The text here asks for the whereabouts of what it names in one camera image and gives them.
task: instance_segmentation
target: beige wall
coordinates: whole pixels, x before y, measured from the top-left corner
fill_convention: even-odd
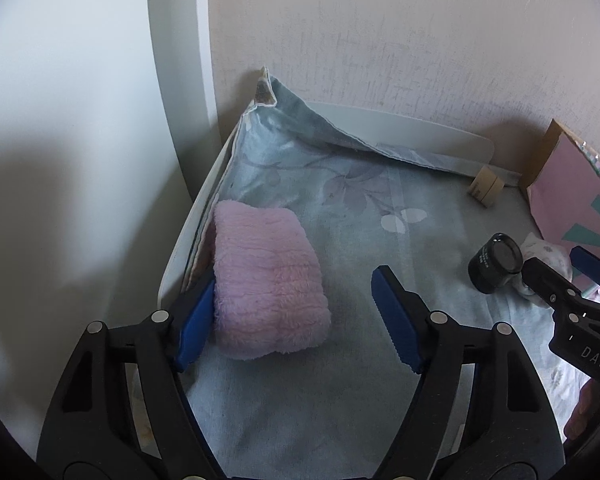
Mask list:
[[[488,136],[519,169],[561,118],[600,150],[600,0],[209,0],[221,133],[255,70],[308,100]]]

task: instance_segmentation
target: black camera lens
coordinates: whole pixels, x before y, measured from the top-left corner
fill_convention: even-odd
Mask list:
[[[522,270],[522,252],[513,238],[494,234],[469,262],[469,277],[474,287],[484,294],[493,294]]]

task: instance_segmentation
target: bedsheet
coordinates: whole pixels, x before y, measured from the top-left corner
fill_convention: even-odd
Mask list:
[[[187,397],[227,476],[373,474],[418,383],[399,361],[371,297],[371,273],[382,264],[431,310],[461,324],[510,323],[563,427],[586,378],[549,351],[552,311],[533,306],[512,288],[485,296],[466,271],[494,232],[518,243],[529,232],[537,234],[516,187],[506,187],[485,209],[466,192],[479,170],[475,163],[393,146],[372,150],[267,73],[236,135],[234,156],[210,208],[232,199],[294,211],[320,261],[332,329],[319,348],[252,361],[225,358],[210,341],[186,372]],[[515,175],[500,174],[515,183]],[[201,233],[196,243],[208,245]],[[196,265],[191,267],[195,273]],[[445,454],[466,415],[472,367],[463,368]]]

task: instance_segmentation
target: pink towel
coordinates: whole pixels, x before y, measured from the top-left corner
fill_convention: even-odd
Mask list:
[[[216,343],[235,359],[318,346],[331,313],[318,258],[289,209],[216,205]]]

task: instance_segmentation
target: blue gripper pad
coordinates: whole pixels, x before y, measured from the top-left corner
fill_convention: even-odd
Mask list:
[[[600,286],[600,258],[586,249],[575,246],[570,254],[571,265]]]
[[[180,347],[174,359],[176,370],[182,373],[187,366],[195,362],[211,332],[214,320],[214,288],[216,280],[210,280],[192,307],[180,329]]]
[[[418,332],[402,307],[397,291],[382,273],[381,267],[371,274],[371,295],[380,311],[387,332],[391,336],[400,361],[409,365],[414,373],[421,374],[424,370],[424,359],[418,344]]]

